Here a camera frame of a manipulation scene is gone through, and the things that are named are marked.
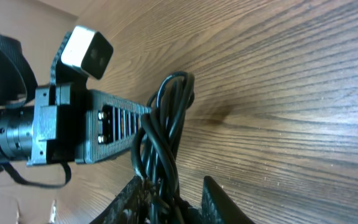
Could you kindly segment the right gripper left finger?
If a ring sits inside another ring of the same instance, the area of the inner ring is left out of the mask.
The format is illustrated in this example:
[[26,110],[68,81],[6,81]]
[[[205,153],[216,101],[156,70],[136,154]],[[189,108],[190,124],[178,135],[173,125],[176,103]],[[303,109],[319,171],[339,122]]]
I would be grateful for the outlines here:
[[149,213],[150,182],[133,177],[90,224],[140,224]]

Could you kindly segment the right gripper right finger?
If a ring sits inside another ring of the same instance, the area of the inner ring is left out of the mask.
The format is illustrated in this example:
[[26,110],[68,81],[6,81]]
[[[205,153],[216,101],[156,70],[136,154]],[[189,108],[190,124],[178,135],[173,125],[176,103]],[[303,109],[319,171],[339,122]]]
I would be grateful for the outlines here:
[[207,224],[254,224],[211,176],[204,177],[201,216]]

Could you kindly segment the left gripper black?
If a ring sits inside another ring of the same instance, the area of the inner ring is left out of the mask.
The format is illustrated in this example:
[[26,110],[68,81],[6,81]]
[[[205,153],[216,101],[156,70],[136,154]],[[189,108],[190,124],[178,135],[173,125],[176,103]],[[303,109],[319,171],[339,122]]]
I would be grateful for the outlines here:
[[32,150],[27,164],[74,161],[94,164],[129,150],[151,108],[82,84],[40,86],[35,91]]

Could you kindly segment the black cable bundle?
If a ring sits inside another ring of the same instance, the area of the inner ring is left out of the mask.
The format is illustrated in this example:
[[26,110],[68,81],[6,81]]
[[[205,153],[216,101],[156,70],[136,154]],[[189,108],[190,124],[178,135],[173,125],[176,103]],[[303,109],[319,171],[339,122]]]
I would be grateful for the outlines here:
[[183,200],[177,168],[187,109],[193,104],[195,77],[174,72],[149,98],[131,146],[135,186],[127,202],[134,223],[198,223],[200,211]]

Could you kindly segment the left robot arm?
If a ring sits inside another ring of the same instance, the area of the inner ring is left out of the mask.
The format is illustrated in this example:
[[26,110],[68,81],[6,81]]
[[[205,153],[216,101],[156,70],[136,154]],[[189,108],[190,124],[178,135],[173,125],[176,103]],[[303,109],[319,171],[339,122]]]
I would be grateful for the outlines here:
[[67,33],[40,86],[21,43],[0,35],[0,171],[28,166],[94,164],[126,152],[150,108],[98,90],[114,49],[99,32],[84,40]]

